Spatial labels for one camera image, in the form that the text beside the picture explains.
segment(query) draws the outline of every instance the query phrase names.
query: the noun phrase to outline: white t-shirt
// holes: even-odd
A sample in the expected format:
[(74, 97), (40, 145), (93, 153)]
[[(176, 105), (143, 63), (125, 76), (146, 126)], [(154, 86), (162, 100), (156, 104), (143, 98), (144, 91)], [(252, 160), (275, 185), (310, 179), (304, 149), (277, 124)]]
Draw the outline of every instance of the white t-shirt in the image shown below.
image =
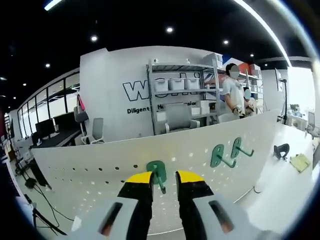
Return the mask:
[[(245, 92), (241, 82), (227, 76), (223, 81), (222, 87), (222, 95), (230, 94), (232, 104), (236, 105), (240, 111), (245, 113)], [(232, 112), (232, 109), (230, 109), (228, 105), (226, 108), (228, 112)]]

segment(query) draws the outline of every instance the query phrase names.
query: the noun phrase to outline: floor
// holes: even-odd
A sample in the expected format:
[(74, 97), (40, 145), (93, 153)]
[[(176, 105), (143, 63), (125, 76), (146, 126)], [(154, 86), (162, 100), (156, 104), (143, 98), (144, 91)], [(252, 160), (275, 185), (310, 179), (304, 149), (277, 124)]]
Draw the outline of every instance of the floor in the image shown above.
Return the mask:
[[(313, 170), (312, 168), (309, 168), (302, 173), (298, 173), (288, 161), (285, 162), (283, 160), (271, 158), (266, 162), (261, 177), (255, 186), (255, 190), (258, 193), (253, 190), (250, 191), (245, 197), (240, 199), (237, 204), (247, 211), (249, 220), (256, 227), (263, 230), (272, 229), (275, 232), (283, 234), (300, 213), (300, 210), (308, 199), (310, 192), (318, 179), (319, 173), (319, 164), (317, 164)], [(31, 178), (34, 178), (31, 170), (28, 170), (27, 174)], [(53, 212), (44, 197), (34, 189), (28, 189), (25, 186), (25, 180), (22, 176), (17, 176), (16, 180), (22, 192), (27, 194), (31, 200), (36, 203), (36, 208), (41, 214), (57, 226)], [(54, 191), (42, 186), (39, 187), (53, 207), (55, 206), (55, 203), (68, 201), (68, 196), (65, 196), (65, 199), (57, 199)], [(61, 209), (62, 213), (67, 211), (73, 213), (73, 215), (67, 216), (69, 218), (73, 218), (73, 216), (77, 215), (76, 210), (73, 212), (72, 209)], [(70, 232), (73, 222), (56, 212), (55, 216), (59, 223), (59, 228), (65, 233)], [(37, 219), (36, 223), (38, 231), (46, 239), (51, 240), (56, 237), (55, 233), (52, 232), (50, 228), (43, 228), (46, 225), (39, 219)]]

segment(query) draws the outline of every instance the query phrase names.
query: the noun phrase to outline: office chair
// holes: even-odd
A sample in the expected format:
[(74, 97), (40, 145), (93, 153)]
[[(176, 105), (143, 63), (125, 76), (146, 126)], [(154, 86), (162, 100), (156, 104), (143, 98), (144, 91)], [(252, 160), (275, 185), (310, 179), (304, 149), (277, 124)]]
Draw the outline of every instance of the office chair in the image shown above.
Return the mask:
[(306, 127), (306, 132), (312, 136), (312, 139), (320, 137), (320, 129), (315, 125), (315, 113), (308, 112), (308, 126)]
[(190, 107), (184, 103), (167, 104), (165, 106), (167, 122), (165, 133), (178, 132), (200, 127), (200, 122), (191, 119)]
[(92, 125), (92, 135), (81, 137), (84, 144), (104, 144), (104, 119), (102, 117), (94, 118)]
[(232, 112), (231, 113), (225, 113), (222, 114), (220, 116), (218, 116), (218, 121), (219, 123), (226, 123), (226, 122), (230, 122), (230, 121), (234, 121), (234, 120), (238, 120), (239, 116), (238, 115), (234, 115)]

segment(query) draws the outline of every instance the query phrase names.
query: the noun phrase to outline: ceiling light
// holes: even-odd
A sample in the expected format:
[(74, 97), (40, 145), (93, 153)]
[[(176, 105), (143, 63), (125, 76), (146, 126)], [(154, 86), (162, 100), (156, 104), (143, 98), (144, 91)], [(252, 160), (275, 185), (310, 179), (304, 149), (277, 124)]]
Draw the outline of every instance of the ceiling light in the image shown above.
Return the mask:
[(49, 11), (50, 9), (52, 9), (55, 5), (57, 5), (58, 3), (60, 3), (62, 0), (51, 0), (51, 2), (49, 2), (44, 9), (46, 11)]
[(239, 4), (241, 7), (243, 7), (245, 10), (247, 10), (263, 27), (264, 29), (269, 33), (269, 35), (272, 37), (275, 44), (278, 46), (280, 51), (282, 52), (287, 64), (289, 67), (292, 67), (292, 64), (289, 60), (288, 54), (286, 53), (285, 48), (282, 46), (281, 42), (279, 41), (278, 37), (272, 31), (272, 29), (269, 27), (269, 25), (263, 20), (263, 18), (255, 11), (251, 6), (249, 6), (246, 2), (243, 0), (233, 0), (237, 4)]
[(96, 35), (91, 36), (91, 42), (96, 42), (98, 37)]
[(170, 26), (166, 28), (166, 32), (169, 34), (172, 33), (173, 31), (174, 31), (174, 29)]

